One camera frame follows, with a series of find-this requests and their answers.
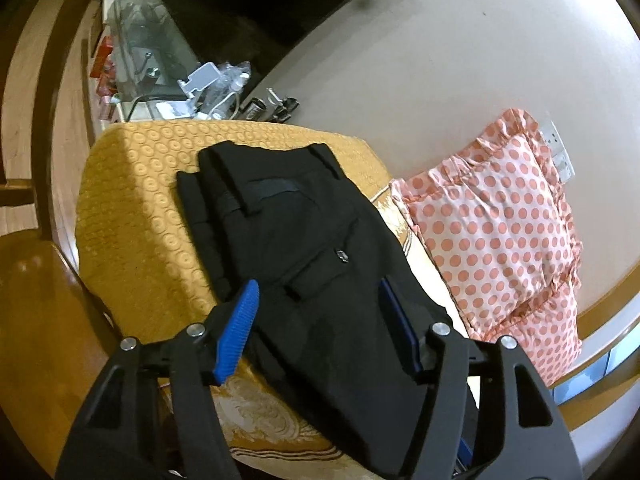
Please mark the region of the wooden chair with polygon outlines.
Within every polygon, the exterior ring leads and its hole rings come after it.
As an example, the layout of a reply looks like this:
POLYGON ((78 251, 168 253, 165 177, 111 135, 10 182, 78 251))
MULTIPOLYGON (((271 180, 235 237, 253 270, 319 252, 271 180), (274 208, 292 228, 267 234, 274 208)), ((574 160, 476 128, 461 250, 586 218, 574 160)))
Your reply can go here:
POLYGON ((37 225, 1 239, 1 437, 16 459, 2 478, 94 479, 100 450, 73 426, 116 348, 115 332, 58 247, 53 126, 70 48, 91 0, 64 0, 43 52, 30 130, 30 177, 1 181, 5 207, 37 225))

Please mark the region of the yellow circle patterned bedspread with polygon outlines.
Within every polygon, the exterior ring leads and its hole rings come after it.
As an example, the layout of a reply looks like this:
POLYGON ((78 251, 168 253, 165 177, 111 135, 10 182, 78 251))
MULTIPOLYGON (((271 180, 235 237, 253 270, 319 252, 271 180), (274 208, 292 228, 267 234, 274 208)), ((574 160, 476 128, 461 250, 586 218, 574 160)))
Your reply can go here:
POLYGON ((288 150, 326 144, 385 223, 405 238, 390 173, 366 141, 266 122, 156 120, 111 125, 90 151, 77 202, 80 276, 126 336, 168 339, 215 304, 175 201, 178 171, 221 141, 288 150))

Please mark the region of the front polka dot pillow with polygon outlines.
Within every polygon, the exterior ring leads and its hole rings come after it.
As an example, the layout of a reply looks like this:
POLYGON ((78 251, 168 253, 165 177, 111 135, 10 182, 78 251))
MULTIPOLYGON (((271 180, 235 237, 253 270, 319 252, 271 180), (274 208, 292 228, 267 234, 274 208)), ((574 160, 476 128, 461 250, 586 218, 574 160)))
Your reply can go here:
POLYGON ((546 385, 582 351, 582 242, 538 122, 509 108, 436 167, 390 194, 447 285, 466 332, 512 336, 546 385))

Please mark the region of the white wall socket plate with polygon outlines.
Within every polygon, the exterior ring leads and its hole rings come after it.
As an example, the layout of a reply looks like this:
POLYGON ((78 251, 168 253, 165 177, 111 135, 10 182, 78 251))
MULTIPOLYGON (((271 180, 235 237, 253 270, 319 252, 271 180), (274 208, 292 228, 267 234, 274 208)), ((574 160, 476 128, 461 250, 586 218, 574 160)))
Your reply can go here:
POLYGON ((558 129, 555 127, 554 122, 547 117, 540 124, 539 131, 544 143, 551 152, 554 166, 558 170, 561 182, 567 184, 570 179, 575 177, 575 169, 558 129))

